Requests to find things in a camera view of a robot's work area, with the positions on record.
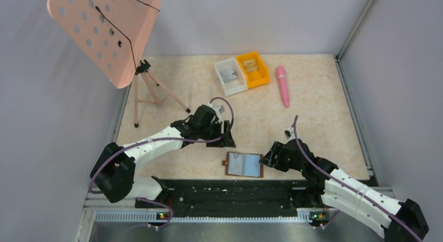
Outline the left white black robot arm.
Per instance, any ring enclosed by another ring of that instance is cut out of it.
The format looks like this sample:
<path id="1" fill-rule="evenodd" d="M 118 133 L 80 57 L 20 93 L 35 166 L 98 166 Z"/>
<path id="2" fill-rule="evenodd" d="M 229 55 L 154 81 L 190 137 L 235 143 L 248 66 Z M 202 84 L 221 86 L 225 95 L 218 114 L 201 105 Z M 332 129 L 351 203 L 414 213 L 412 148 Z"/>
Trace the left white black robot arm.
<path id="1" fill-rule="evenodd" d="M 134 143 L 105 146 L 90 173 L 92 194 L 103 194 L 110 203 L 126 197 L 160 199 L 167 187 L 154 176 L 137 178 L 136 171 L 168 152 L 194 143 L 207 147 L 235 147 L 231 129 L 234 119 L 221 120 L 222 106 L 201 105 L 194 114 L 172 122 L 162 131 Z"/>

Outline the brown leather card holder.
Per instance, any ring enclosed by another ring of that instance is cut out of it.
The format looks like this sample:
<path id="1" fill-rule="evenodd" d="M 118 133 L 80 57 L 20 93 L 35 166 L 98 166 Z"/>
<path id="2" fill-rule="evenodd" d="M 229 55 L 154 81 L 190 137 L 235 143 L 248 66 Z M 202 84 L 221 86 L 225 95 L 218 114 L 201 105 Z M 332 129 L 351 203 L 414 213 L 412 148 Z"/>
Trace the brown leather card holder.
<path id="1" fill-rule="evenodd" d="M 227 152 L 221 164 L 225 167 L 227 176 L 263 178 L 264 168 L 260 163 L 262 158 L 262 154 Z"/>

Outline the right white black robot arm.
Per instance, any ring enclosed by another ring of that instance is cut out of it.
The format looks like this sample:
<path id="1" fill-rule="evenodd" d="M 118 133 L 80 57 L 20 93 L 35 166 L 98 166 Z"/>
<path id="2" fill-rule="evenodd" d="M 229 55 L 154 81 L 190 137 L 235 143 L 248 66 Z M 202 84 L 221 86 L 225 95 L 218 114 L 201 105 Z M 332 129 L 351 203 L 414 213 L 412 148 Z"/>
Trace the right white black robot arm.
<path id="1" fill-rule="evenodd" d="M 384 241 L 422 241 L 429 232 L 416 202 L 402 202 L 374 190 L 335 163 L 314 156 L 300 139 L 275 142 L 260 163 L 283 172 L 301 172 L 322 204 L 361 222 Z"/>

